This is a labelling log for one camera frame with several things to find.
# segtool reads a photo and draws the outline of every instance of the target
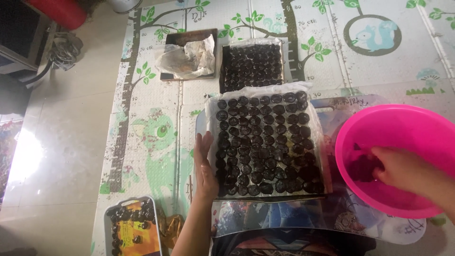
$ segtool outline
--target red object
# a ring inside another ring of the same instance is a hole
[[[28,3],[69,30],[80,27],[87,18],[87,13],[74,0],[29,0]]]

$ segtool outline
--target pink bowl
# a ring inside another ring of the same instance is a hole
[[[428,218],[442,212],[428,199],[388,186],[380,181],[353,181],[346,166],[361,149],[373,146],[405,148],[455,177],[455,125],[423,108],[401,104],[378,105],[363,109],[341,127],[335,144],[338,169],[349,188],[363,201],[386,214]]]

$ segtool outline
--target person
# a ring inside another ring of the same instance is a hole
[[[213,136],[197,134],[193,151],[197,189],[182,232],[171,256],[204,256],[211,241],[211,209],[218,182],[207,159]],[[455,181],[418,155],[399,148],[373,147],[373,155],[384,164],[374,177],[434,202],[455,221]],[[211,255],[364,255],[376,247],[370,237],[333,230],[305,228],[249,230],[216,238]]]

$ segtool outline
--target crumpled paper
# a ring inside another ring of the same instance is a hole
[[[162,73],[170,73],[177,79],[196,78],[215,72],[213,36],[202,41],[188,42],[184,47],[165,45],[155,50],[155,66]]]

